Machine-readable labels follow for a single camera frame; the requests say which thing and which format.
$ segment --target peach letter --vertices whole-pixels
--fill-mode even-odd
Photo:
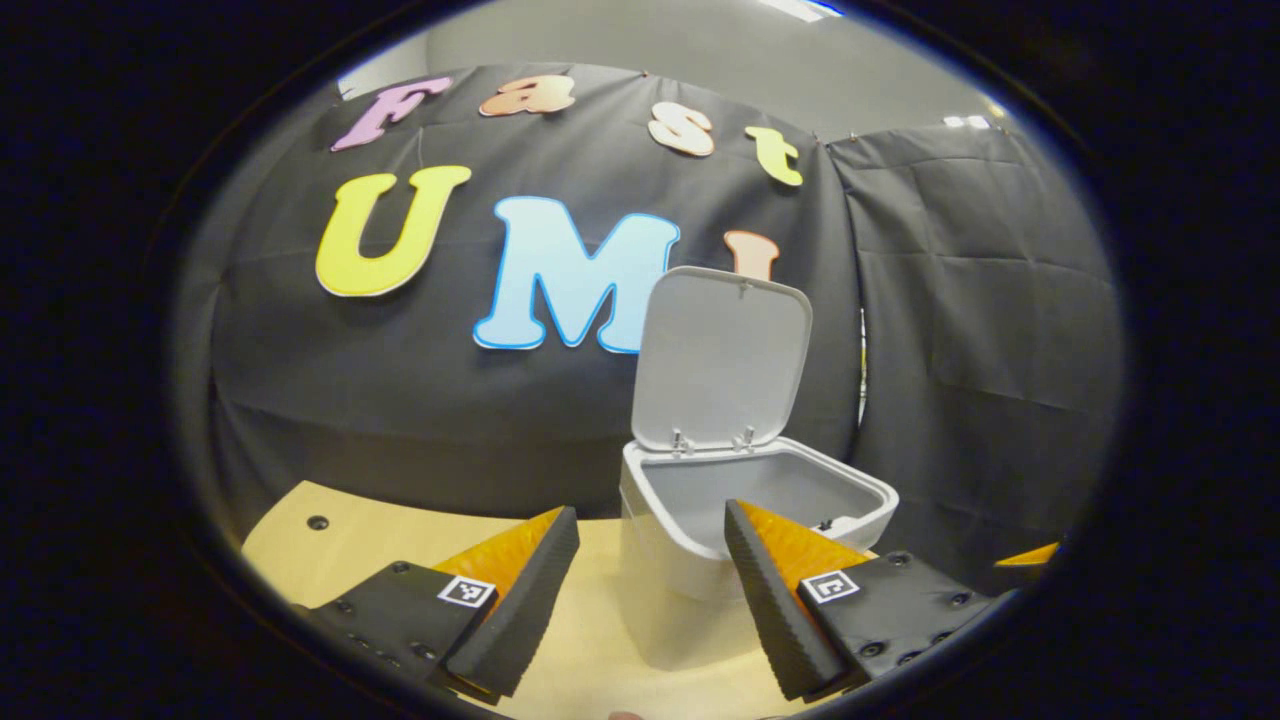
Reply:
[[[678,102],[658,102],[653,106],[653,120],[649,120],[649,135],[654,140],[690,155],[707,156],[716,150],[716,142],[707,131],[712,122],[698,110],[690,110]]]
[[[733,272],[760,281],[769,279],[778,246],[763,234],[744,231],[724,233],[724,245],[733,251]]]
[[[485,117],[515,115],[516,113],[554,113],[573,104],[568,92],[573,78],[566,76],[535,76],[508,82],[498,88],[498,95],[480,105]]]

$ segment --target white trash can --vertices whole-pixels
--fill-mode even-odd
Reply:
[[[886,483],[781,437],[809,347],[800,291],[676,268],[649,296],[622,451],[620,607],[646,662],[678,670],[759,646],[724,544],[739,498],[865,551],[897,507]]]

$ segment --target letter u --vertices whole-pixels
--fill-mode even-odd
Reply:
[[[444,204],[453,188],[471,179],[461,165],[422,168],[408,178],[416,188],[399,240],[380,258],[360,254],[360,237],[378,197],[396,186],[396,176],[380,173],[349,179],[338,188],[338,205],[320,238],[316,278],[343,297],[376,296],[410,281],[426,263],[440,227]]]

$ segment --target ceiling light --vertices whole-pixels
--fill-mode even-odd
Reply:
[[[842,18],[842,17],[845,17],[845,14],[841,13],[840,10],[832,8],[831,5],[823,4],[823,3],[814,3],[814,0],[804,0],[804,4],[812,6],[813,9],[818,10],[819,13],[826,13],[826,14],[833,17],[833,18]]]
[[[774,10],[782,10],[792,18],[801,19],[806,23],[829,17],[827,13],[819,12],[814,8],[815,4],[806,3],[805,0],[760,0],[760,4],[768,5]]]

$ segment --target black curtain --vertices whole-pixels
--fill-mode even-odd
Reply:
[[[1096,214],[1060,159],[998,128],[829,151],[867,313],[852,464],[901,497],[878,548],[998,592],[992,562],[1061,539],[1116,419],[1120,302]]]
[[[498,87],[538,74],[573,78],[576,102],[479,114]],[[773,279],[814,307],[786,436],[847,459],[860,384],[858,277],[840,181],[812,133],[635,70],[524,64],[448,77],[449,88],[369,145],[329,151],[372,94],[297,120],[270,172],[229,184],[195,237],[174,331],[179,413],[198,416],[183,428],[189,447],[214,439],[216,464],[200,479],[241,538],[301,480],[443,511],[531,516],[571,503],[581,518],[617,516],[636,356],[595,342],[612,300],[577,347],[563,346],[541,293],[535,316],[548,337],[536,350],[485,350],[471,338],[503,252],[494,205],[511,196],[563,202],[591,252],[627,214],[671,220],[681,231],[672,268],[732,270],[728,231],[773,240]],[[712,120],[713,155],[682,155],[649,136],[650,109],[663,100]],[[778,129],[799,149],[801,187],[769,178],[749,126]],[[434,165],[465,165],[472,177],[449,197],[426,265],[385,296],[329,295],[315,256],[337,188],[374,173],[398,178],[365,228],[364,254],[376,256],[399,234],[408,176]]]

